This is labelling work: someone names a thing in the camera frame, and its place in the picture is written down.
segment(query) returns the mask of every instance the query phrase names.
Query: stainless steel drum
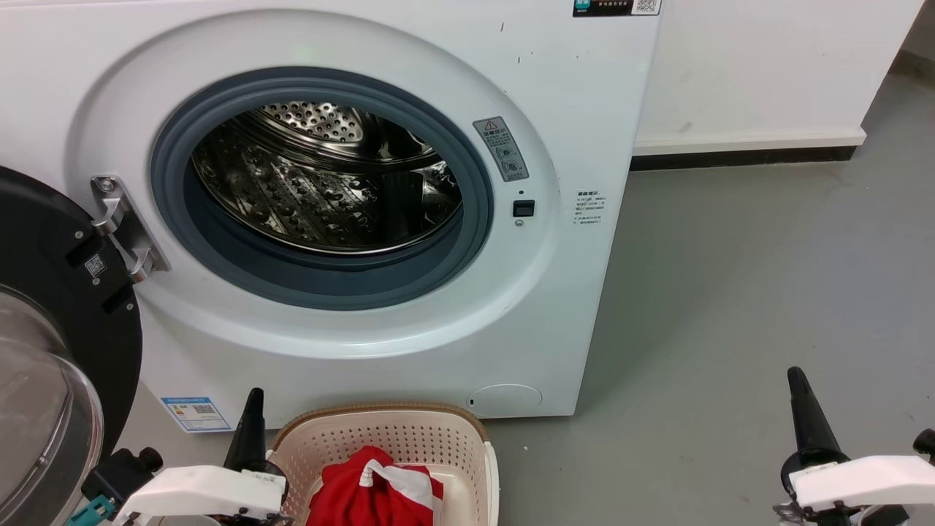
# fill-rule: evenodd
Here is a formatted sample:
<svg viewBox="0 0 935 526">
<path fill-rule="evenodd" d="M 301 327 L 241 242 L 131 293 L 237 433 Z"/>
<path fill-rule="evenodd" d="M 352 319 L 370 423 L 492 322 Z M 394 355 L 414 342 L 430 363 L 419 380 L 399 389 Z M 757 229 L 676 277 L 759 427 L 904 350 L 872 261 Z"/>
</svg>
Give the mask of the stainless steel drum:
<svg viewBox="0 0 935 526">
<path fill-rule="evenodd" d="M 430 145 L 372 113 L 271 104 L 211 131 L 194 167 L 240 223 L 304 251 L 372 255 L 431 236 L 461 194 Z"/>
</svg>

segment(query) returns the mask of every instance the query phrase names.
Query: gray rubber seal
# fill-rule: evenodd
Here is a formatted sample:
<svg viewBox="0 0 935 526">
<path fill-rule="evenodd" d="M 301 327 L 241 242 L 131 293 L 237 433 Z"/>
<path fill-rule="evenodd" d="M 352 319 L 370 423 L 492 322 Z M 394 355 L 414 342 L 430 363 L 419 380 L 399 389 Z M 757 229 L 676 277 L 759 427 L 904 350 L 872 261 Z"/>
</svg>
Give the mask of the gray rubber seal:
<svg viewBox="0 0 935 526">
<path fill-rule="evenodd" d="M 306 254 L 240 225 L 197 180 L 192 151 L 218 124 L 283 100 L 352 106 L 408 128 L 448 162 L 461 191 L 461 210 L 430 239 L 379 256 Z M 444 115 L 389 84 L 316 67 L 245 73 L 185 102 L 156 140 L 151 184 L 169 229 L 208 269 L 258 296 L 326 310 L 396 305 L 444 285 L 481 250 L 494 214 L 490 178 L 480 155 Z"/>
</svg>

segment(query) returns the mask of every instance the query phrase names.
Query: white wall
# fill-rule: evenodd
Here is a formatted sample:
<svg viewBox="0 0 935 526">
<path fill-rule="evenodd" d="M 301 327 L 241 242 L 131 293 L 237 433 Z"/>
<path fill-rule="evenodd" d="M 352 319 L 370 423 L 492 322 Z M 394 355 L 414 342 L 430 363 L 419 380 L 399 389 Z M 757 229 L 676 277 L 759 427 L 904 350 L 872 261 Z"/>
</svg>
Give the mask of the white wall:
<svg viewBox="0 0 935 526">
<path fill-rule="evenodd" d="M 857 145 L 923 0 L 664 0 L 635 154 Z"/>
</svg>

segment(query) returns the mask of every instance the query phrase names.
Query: metal hinge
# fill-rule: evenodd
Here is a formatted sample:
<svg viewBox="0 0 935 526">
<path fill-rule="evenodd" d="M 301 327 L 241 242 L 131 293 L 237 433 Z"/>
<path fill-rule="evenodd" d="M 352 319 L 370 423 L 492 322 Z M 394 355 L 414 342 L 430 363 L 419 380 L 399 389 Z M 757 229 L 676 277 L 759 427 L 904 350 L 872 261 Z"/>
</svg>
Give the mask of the metal hinge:
<svg viewBox="0 0 935 526">
<path fill-rule="evenodd" d="M 137 215 L 133 200 L 120 179 L 101 176 L 91 179 L 94 200 L 104 217 L 91 222 L 97 235 L 110 236 L 123 255 L 127 273 L 133 283 L 149 277 L 150 272 L 169 270 L 169 264 L 159 250 L 150 230 Z"/>
</svg>

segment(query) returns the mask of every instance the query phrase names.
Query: laundry basket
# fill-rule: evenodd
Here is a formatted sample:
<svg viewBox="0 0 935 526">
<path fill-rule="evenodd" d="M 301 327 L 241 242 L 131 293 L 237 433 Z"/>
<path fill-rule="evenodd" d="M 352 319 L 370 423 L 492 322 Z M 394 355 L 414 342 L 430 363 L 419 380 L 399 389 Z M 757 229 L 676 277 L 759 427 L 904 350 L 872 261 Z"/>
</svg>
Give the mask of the laundry basket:
<svg viewBox="0 0 935 526">
<path fill-rule="evenodd" d="M 322 469 L 347 461 L 363 446 L 386 451 L 397 464 L 420 464 L 445 486 L 441 526 L 496 526 L 496 455 L 481 422 L 450 405 L 394 403 L 313 411 L 276 435 L 269 457 L 285 472 L 284 512 L 305 526 Z"/>
</svg>

